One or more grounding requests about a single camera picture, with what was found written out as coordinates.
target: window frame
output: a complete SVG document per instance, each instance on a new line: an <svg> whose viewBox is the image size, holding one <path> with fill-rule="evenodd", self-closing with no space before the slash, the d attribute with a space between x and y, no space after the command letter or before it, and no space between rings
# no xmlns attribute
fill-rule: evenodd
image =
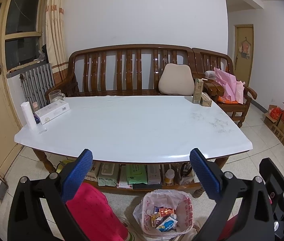
<svg viewBox="0 0 284 241"><path fill-rule="evenodd" d="M4 17L3 17L3 22L2 22L2 30L1 30L1 43L0 43L1 63L2 63L2 69L3 69L5 76L15 70L19 70L19 69L22 69L24 67L27 67L27 66L30 66L30 65L33 65L39 62L39 60L37 59L32 62L28 62L22 65L16 66L10 70L7 70L5 42L14 40L17 38L38 37L39 38L39 48L41 48L43 46L43 35L45 31L44 30L45 28L44 19L45 19L46 0L38 0L37 15L36 15L36 30L32 32L19 32L19 33L6 34L6 23L7 23L8 10L9 10L11 1L12 0L7 0L7 3L5 5Z"/></svg>

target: mug handle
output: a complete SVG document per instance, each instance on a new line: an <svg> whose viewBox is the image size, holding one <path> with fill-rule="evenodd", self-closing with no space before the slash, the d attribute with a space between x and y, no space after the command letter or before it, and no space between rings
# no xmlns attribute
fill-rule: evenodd
<svg viewBox="0 0 284 241"><path fill-rule="evenodd" d="M60 95L63 96L63 100L65 100L65 94L64 93L60 93Z"/></svg>

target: red plastic bag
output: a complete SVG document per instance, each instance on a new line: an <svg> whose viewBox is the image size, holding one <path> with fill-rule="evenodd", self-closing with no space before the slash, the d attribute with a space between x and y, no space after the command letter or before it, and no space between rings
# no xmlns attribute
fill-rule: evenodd
<svg viewBox="0 0 284 241"><path fill-rule="evenodd" d="M270 116L271 116L271 118L278 120L279 117L281 116L282 112L283 112L283 110L279 107L273 108L270 112Z"/></svg>

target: white plastic roll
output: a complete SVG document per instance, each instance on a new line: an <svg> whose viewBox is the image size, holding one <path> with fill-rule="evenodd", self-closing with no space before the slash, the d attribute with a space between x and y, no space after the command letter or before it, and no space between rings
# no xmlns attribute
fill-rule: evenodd
<svg viewBox="0 0 284 241"><path fill-rule="evenodd" d="M29 104L29 101L23 102L21 104L21 108L22 108L22 111L25 116L29 129L36 128L36 122L35 122L34 115L31 109L31 105Z"/></svg>

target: green wipes package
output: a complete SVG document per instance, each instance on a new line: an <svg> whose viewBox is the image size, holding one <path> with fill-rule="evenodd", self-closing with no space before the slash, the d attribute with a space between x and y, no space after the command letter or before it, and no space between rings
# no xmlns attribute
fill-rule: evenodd
<svg viewBox="0 0 284 241"><path fill-rule="evenodd" d="M126 177L128 184L147 184L146 166L143 164L126 165Z"/></svg>
<svg viewBox="0 0 284 241"><path fill-rule="evenodd" d="M103 163L98 175L99 186L116 187L119 168L119 164Z"/></svg>

